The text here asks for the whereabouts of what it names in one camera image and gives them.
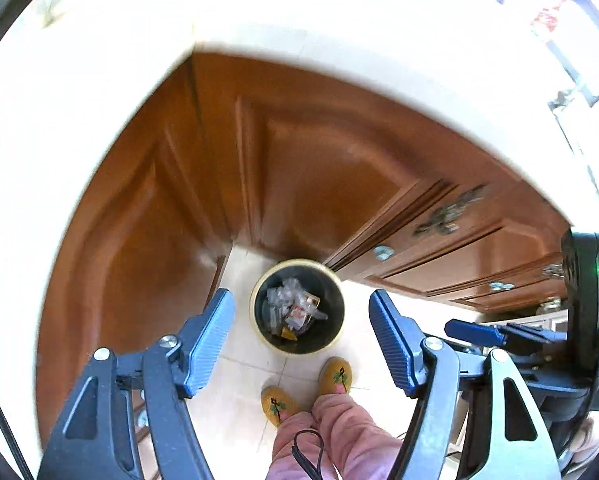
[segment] leg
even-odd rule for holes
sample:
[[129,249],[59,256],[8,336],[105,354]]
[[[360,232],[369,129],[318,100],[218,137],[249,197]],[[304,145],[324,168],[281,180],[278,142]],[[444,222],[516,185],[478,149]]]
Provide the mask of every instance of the leg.
[[313,416],[326,451],[345,480],[384,480],[402,441],[378,428],[369,412],[347,394],[352,382],[346,361],[329,360],[321,373],[321,395]]
[[[313,428],[313,415],[300,412],[297,403],[280,388],[267,388],[262,392],[262,407],[268,420],[275,425],[277,436],[272,446],[272,463],[266,480],[305,480],[307,473],[292,456],[291,448],[295,433]],[[299,450],[317,466],[319,439],[313,434],[302,434],[297,438]],[[322,476],[324,480],[337,480],[335,466],[326,454],[322,455]]]

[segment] shoe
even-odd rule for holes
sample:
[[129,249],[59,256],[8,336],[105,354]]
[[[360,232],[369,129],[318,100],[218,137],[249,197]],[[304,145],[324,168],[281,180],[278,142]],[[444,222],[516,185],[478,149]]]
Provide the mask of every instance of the shoe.
[[299,413],[297,401],[277,386],[270,386],[262,392],[262,408],[275,428],[279,428],[284,420]]
[[319,372],[319,394],[347,394],[353,384],[353,370],[348,361],[331,357]]

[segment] person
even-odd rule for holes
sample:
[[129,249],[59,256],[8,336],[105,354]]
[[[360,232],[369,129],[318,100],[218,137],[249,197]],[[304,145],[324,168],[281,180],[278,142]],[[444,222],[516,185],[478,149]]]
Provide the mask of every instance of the person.
[[[353,384],[350,364],[329,359],[319,374],[319,397],[311,412],[300,410],[297,401],[277,386],[262,392],[262,408],[277,428],[272,463],[266,480],[305,480],[308,476],[292,454],[295,435],[317,430],[324,442],[321,474],[324,480],[385,480],[402,441],[378,428],[364,408],[348,395]],[[297,447],[313,465],[321,451],[319,437],[302,433]],[[599,452],[599,413],[591,412],[573,439],[574,469],[581,470]]]

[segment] trash can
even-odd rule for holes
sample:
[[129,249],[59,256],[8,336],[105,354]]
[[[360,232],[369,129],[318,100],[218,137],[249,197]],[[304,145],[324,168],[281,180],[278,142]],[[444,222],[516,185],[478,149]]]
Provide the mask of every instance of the trash can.
[[[321,299],[319,310],[326,320],[310,319],[297,341],[273,335],[264,324],[263,307],[269,288],[281,286],[282,280],[297,278],[310,294]],[[268,270],[252,290],[249,302],[250,320],[260,338],[285,355],[307,355],[319,352],[337,339],[342,330],[344,303],[340,279],[328,267],[312,260],[288,260]]]

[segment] blue gripper pad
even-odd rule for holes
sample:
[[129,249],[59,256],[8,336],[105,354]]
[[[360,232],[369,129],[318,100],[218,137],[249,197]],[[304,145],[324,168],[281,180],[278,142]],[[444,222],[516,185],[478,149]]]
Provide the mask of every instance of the blue gripper pad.
[[451,319],[444,325],[448,337],[460,339],[478,346],[503,346],[505,335],[496,326],[478,325],[459,319]]
[[425,335],[414,319],[397,312],[383,289],[371,294],[369,317],[395,386],[416,397],[426,382],[421,347]]
[[208,384],[233,319],[233,294],[220,288],[204,312],[188,319],[180,330],[178,336],[182,341],[186,396],[194,396]]

